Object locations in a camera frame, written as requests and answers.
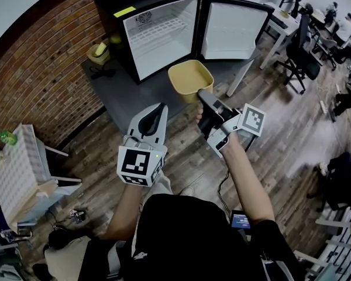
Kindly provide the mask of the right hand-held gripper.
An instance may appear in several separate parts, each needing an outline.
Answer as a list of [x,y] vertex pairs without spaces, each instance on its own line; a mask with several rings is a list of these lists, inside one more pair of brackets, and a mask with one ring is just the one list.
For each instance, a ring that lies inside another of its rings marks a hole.
[[206,89],[198,90],[197,96],[203,109],[198,126],[207,144],[220,158],[221,149],[228,144],[231,133],[242,131],[249,134],[252,137],[250,145],[261,136],[265,112],[249,104],[245,104],[242,110],[229,108]]

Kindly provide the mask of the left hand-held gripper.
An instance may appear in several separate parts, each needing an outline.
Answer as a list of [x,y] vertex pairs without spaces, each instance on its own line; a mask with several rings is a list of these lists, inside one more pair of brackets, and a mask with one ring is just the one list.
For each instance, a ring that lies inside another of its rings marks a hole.
[[119,147],[117,175],[127,184],[151,187],[164,165],[168,106],[151,105],[136,114]]

